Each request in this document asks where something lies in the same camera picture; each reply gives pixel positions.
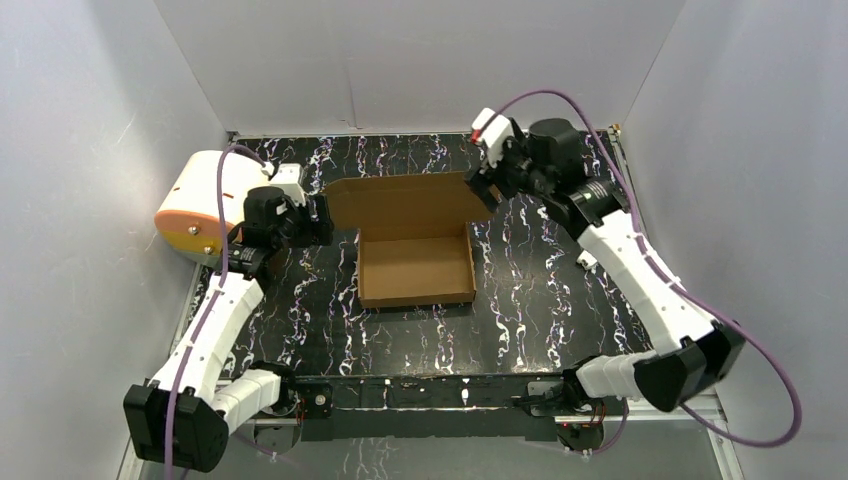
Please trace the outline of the brown cardboard box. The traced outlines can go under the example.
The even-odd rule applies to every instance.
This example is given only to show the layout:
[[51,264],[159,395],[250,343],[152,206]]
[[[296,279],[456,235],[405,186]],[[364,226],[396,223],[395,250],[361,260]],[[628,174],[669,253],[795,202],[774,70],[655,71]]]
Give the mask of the brown cardboard box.
[[471,226],[493,214],[463,173],[343,178],[323,190],[337,230],[358,233],[362,307],[461,304],[475,299]]

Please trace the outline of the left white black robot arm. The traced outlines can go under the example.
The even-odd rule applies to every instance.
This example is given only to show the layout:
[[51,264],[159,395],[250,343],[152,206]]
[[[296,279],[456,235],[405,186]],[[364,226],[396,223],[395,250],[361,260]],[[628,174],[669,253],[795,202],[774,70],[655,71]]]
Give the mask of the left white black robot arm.
[[240,426],[262,411],[286,416],[300,401],[292,368],[278,362],[255,361],[229,385],[217,382],[274,280],[276,259],[331,241],[328,201],[263,186],[248,191],[242,212],[242,221],[222,230],[221,259],[185,334],[153,378],[131,386],[123,399],[136,456],[167,469],[213,470]]

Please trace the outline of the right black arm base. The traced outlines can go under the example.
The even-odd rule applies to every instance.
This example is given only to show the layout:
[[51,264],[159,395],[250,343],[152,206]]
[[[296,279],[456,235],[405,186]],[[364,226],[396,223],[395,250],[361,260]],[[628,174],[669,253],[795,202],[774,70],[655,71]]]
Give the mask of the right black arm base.
[[[590,397],[576,373],[564,371],[559,380],[538,378],[525,393],[511,400],[527,415],[554,420],[557,439],[567,453],[588,458],[610,450],[621,438],[630,414],[626,399]],[[617,430],[607,439],[604,423],[609,413],[621,413]]]

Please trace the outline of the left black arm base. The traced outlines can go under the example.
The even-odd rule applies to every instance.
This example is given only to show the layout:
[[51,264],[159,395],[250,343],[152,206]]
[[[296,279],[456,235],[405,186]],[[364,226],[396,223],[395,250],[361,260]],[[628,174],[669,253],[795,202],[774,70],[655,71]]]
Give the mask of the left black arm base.
[[278,380],[271,403],[260,408],[261,419],[282,420],[282,424],[257,424],[249,433],[253,447],[269,458],[280,458],[303,442],[309,421],[332,416],[334,387],[325,381],[299,377],[294,370],[271,361],[253,362],[248,373],[270,373]]

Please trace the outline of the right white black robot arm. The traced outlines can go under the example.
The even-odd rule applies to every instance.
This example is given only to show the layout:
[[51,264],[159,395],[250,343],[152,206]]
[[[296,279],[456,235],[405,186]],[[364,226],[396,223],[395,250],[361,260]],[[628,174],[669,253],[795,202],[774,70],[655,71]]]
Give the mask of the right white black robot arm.
[[604,397],[620,397],[670,412],[728,374],[745,339],[683,297],[680,280],[635,231],[624,192],[585,171],[584,140],[569,121],[543,119],[522,131],[485,108],[471,129],[483,158],[465,175],[469,189],[490,211],[518,194],[542,202],[611,277],[649,336],[649,351],[595,356],[566,370],[562,391],[571,411],[587,414]]

